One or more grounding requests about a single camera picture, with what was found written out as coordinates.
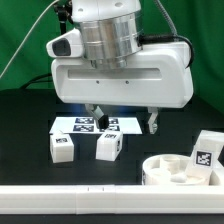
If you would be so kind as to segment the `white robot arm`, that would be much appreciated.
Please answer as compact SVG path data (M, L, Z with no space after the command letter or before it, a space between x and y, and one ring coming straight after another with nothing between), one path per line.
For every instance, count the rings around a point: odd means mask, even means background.
M72 0L75 27L46 45L53 58L56 93L80 103L106 128L102 105L146 107L149 131L157 131L158 110L182 108L193 95L191 42L174 26L147 35L139 0Z

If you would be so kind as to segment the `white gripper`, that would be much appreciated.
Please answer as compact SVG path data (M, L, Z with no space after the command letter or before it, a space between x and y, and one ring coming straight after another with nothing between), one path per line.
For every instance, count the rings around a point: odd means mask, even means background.
M86 104L98 129L109 126L98 105L140 106L149 107L149 131L155 134L157 108L182 108L193 96L193 49L182 37L146 44L133 35L84 36L72 29L49 41L46 50L58 97Z

